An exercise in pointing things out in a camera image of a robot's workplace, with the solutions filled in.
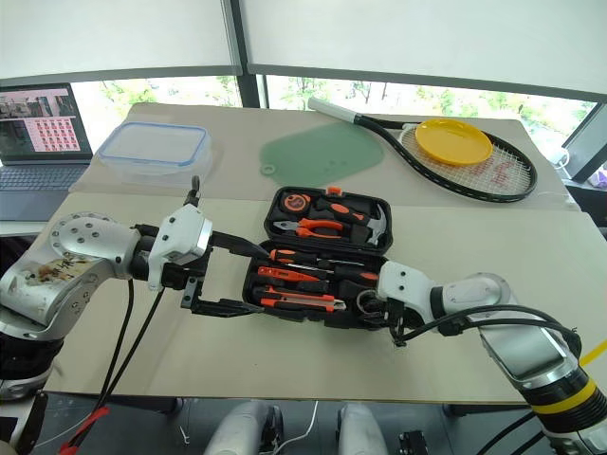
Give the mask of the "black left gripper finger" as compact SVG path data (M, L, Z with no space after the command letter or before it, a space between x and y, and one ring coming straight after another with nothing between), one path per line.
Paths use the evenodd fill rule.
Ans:
M236 318L264 312L264 309L257 305L239 300L210 301L201 300L196 296L190 297L188 308L192 314L215 318Z
M269 253L261 246L245 238L217 230L211 235L211 246L226 249L233 255L262 260L269 258Z

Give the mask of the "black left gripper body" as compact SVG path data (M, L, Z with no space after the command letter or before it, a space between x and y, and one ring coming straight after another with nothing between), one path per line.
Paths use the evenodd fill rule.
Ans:
M183 265L167 263L162 272L162 284L175 291L182 291L180 307L193 314L221 313L218 301L201 298L212 252L213 246L209 246L201 258Z

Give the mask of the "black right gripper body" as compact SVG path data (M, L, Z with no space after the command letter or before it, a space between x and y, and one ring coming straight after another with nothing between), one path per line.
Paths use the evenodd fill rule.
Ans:
M405 347L405 332L411 318L400 300L381 300L377 291L366 289L357 295L359 321L369 328L387 329L396 347Z

